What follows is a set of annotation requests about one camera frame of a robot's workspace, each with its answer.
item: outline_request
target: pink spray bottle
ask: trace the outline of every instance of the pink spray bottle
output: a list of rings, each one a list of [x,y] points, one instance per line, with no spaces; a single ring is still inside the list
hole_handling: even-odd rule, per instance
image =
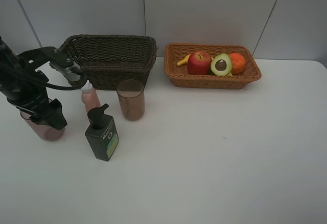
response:
[[[86,84],[81,88],[81,90],[82,102],[85,104],[86,113],[95,107],[101,106],[97,92],[89,80],[87,80]]]

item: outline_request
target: plastic cup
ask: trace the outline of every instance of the plastic cup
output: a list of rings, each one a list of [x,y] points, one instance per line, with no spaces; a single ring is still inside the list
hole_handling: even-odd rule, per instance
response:
[[[20,116],[27,122],[27,124],[34,130],[34,132],[45,141],[55,141],[59,139],[65,132],[65,128],[57,130],[47,125],[37,125],[30,119],[31,115],[20,111]]]
[[[144,85],[129,79],[119,83],[116,91],[124,117],[130,121],[140,119],[145,111]]]

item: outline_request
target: red apple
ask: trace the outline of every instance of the red apple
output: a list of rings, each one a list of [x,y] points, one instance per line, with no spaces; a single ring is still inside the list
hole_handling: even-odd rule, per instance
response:
[[[188,71],[191,75],[207,75],[212,58],[204,51],[194,52],[189,56]]]

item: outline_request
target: woven basket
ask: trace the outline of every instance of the woven basket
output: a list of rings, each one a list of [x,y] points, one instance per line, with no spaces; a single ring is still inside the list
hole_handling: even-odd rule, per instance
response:
[[[246,59],[246,66],[241,74],[232,77],[189,75],[187,66],[178,67],[177,62],[184,59],[186,55],[196,51],[205,51],[212,57],[222,53],[239,53]],[[165,73],[172,83],[178,87],[240,89],[261,78],[261,72],[251,53],[245,47],[233,45],[168,44],[165,49]]]
[[[147,83],[157,46],[155,39],[145,36],[76,35],[59,49],[81,67],[96,89],[115,90],[126,79]]]

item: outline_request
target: black pump dispenser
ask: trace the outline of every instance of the black pump dispenser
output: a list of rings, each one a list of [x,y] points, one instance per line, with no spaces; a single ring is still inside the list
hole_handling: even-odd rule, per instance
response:
[[[104,111],[109,107],[108,104],[104,104],[101,107],[95,107],[87,113],[88,120],[93,129],[102,129],[106,126],[106,115]]]
[[[104,104],[101,107],[95,107],[88,113],[90,125],[85,132],[87,141],[96,158],[108,161],[115,151],[119,138],[113,117],[104,114],[109,107]]]

